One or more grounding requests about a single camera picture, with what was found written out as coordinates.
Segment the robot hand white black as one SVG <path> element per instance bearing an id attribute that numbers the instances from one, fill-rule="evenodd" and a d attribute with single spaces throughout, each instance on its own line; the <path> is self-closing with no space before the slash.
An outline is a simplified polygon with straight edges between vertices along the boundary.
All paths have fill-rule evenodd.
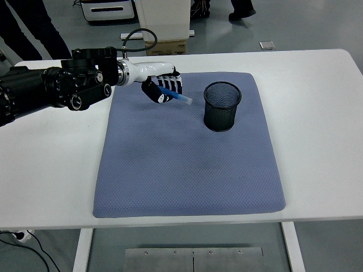
<path id="1" fill-rule="evenodd" d="M 124 61 L 123 85 L 141 82 L 144 94 L 153 102 L 166 103 L 182 94 L 182 79 L 173 64 L 169 62 Z"/>

